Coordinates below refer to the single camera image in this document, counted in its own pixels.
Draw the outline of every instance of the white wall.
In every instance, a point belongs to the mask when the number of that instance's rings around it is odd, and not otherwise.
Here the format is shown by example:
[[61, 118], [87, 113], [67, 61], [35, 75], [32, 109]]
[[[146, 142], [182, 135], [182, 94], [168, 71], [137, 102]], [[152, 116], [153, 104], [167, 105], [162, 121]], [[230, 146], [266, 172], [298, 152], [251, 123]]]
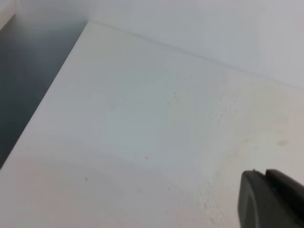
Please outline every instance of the white wall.
[[301, 0], [23, 0], [20, 9], [45, 7], [304, 88]]

